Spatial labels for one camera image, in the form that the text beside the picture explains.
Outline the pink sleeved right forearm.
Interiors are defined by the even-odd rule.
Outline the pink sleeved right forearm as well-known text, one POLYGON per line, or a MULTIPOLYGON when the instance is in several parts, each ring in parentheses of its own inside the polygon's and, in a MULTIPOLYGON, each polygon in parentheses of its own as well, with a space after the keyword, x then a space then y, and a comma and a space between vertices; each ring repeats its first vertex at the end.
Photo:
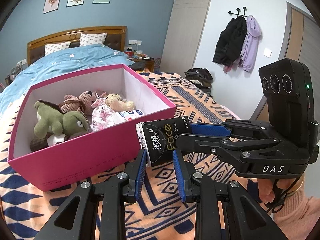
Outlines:
POLYGON ((273 220, 288 239, 306 239, 319 220, 319 198, 307 197, 304 182, 285 199, 273 220))

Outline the person's right hand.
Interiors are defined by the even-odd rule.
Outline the person's right hand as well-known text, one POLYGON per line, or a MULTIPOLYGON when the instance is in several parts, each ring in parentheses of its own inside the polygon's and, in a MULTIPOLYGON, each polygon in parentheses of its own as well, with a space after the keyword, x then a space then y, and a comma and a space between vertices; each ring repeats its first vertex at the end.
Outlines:
MULTIPOLYGON (((287 191, 286 197, 291 197, 294 195, 303 185, 304 183, 304 175, 302 175, 299 179, 280 179, 277 182, 277 188, 282 191, 287 191)), ((259 198, 264 203, 264 209, 267 213, 271 212, 270 208, 267 208, 266 205, 274 201, 276 195, 273 190, 274 182, 269 179, 258 178, 258 190, 259 190, 259 198)))

